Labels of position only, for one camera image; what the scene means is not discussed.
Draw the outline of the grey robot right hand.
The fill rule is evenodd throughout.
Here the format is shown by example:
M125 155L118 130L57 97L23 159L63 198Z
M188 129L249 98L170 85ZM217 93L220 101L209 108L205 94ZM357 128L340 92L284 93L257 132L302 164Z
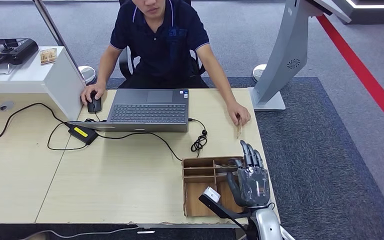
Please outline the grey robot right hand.
M227 183L232 192L235 203L240 207L265 207L271 198L268 170L264 168L261 154L253 147L241 140L243 159L232 158L236 165L236 175L231 171L226 173Z

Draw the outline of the person's right hand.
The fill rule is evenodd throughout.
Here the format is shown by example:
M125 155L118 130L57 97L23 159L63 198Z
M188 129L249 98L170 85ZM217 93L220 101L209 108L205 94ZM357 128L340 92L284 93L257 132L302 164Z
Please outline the person's right hand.
M93 99L99 100L104 95L105 91L105 82L97 82L95 84L88 85L80 94L81 102L83 105L87 105L88 103L91 103ZM92 92L95 92L95 97L91 97Z

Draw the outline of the person's left hand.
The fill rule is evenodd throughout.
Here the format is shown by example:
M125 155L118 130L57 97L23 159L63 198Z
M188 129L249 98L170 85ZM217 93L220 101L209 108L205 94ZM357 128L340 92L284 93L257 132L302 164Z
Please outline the person's left hand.
M235 126L243 126L251 120L251 114L248 109L236 101L228 102L226 108Z

